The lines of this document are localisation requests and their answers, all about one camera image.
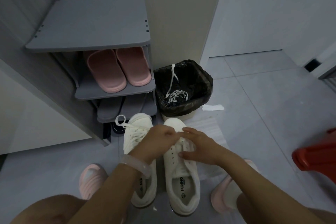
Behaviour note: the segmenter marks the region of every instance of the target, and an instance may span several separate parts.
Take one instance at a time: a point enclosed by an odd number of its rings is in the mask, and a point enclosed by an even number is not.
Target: black garbage bag
[[[163,115],[166,117],[186,115],[208,102],[212,94],[212,77],[194,60],[188,59],[175,64],[174,73],[178,81],[174,78],[170,93],[174,90],[184,90],[189,98],[184,101],[178,97],[177,102],[168,103],[166,94],[170,87],[171,69],[172,65],[154,70],[155,94]]]

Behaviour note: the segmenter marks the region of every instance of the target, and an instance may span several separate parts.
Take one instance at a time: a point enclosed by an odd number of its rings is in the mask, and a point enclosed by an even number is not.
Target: hand
[[[196,145],[196,150],[180,152],[179,157],[181,158],[218,165],[221,157],[228,151],[201,131],[194,128],[183,128],[183,131],[177,134],[192,141]]]
[[[151,164],[154,159],[165,154],[180,137],[172,127],[156,125],[148,131],[147,135],[129,155]]]

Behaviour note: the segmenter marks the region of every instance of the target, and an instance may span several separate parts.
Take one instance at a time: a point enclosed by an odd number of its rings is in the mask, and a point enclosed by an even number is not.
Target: white sneaker
[[[119,123],[118,118],[124,117],[124,123]],[[136,145],[145,137],[149,129],[153,127],[152,118],[145,113],[137,113],[132,116],[132,118],[125,123],[125,116],[119,115],[115,119],[117,125],[121,125],[125,128],[124,135],[124,154],[128,154],[131,150],[134,149]],[[138,208],[143,208],[150,205],[156,196],[156,161],[154,160],[150,164],[152,175],[149,179],[146,179],[144,176],[138,181],[135,192],[133,193],[131,203]]]
[[[169,118],[164,125],[181,132],[185,124],[177,118]],[[194,144],[184,138],[170,147],[163,155],[166,188],[173,211],[179,215],[192,214],[200,201],[201,186],[197,174],[196,162],[184,160],[178,156],[181,151],[194,151]]]

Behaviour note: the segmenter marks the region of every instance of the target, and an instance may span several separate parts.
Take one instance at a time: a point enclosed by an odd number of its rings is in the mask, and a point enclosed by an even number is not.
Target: shoe tongue
[[[179,153],[183,151],[183,145],[181,143],[177,143],[175,145],[176,153]],[[178,157],[177,158],[177,166],[175,168],[175,171],[172,174],[173,178],[181,178],[181,177],[187,177],[191,176],[189,169],[187,168],[183,158]]]

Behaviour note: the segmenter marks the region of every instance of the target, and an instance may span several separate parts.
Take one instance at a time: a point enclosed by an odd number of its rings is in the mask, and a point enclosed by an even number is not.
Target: white paper scrap
[[[202,105],[202,111],[218,111],[224,110],[222,105]]]
[[[208,137],[211,137],[216,143],[229,149],[215,118],[190,122],[187,123],[186,126],[202,131]],[[227,173],[218,166],[207,165],[200,162],[197,162],[197,171],[200,181],[220,175],[227,175]]]

